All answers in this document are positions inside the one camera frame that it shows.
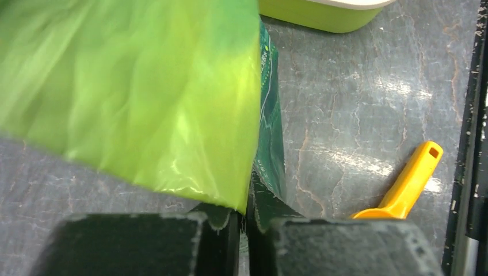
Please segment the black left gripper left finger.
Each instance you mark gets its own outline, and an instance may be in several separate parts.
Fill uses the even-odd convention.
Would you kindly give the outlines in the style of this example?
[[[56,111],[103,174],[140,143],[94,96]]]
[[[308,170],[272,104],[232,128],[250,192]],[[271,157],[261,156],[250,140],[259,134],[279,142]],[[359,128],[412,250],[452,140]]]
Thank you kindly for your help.
[[[62,220],[33,275],[237,275],[241,217],[198,204],[186,213],[87,213]]]

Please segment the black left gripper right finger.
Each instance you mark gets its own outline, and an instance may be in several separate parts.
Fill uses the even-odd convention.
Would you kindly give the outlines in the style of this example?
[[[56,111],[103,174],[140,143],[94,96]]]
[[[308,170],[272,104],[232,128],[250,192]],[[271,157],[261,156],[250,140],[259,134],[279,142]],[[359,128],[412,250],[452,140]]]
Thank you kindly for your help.
[[[441,275],[422,231],[402,220],[306,218],[250,181],[246,232],[251,275]]]

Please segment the yellow plastic scoop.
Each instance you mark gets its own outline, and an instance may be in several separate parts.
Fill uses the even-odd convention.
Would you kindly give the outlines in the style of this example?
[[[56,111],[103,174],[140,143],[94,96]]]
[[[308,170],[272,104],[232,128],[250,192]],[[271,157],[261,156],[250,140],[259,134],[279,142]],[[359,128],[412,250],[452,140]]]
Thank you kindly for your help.
[[[405,219],[436,169],[443,149],[433,141],[420,144],[376,208],[361,210],[352,219]]]

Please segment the green cat litter bag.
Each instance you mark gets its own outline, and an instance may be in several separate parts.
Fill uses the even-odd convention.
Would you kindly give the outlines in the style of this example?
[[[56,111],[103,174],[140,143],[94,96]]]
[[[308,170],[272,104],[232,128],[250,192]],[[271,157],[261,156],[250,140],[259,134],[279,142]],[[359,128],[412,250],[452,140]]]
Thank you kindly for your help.
[[[284,194],[277,66],[257,1],[2,1],[1,132],[245,213]]]

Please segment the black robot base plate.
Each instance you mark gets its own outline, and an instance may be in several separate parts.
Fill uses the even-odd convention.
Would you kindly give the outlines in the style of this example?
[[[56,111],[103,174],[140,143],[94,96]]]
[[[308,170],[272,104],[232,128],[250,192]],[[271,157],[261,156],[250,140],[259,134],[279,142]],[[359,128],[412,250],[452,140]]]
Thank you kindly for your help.
[[[442,268],[487,275],[487,1],[476,19]]]

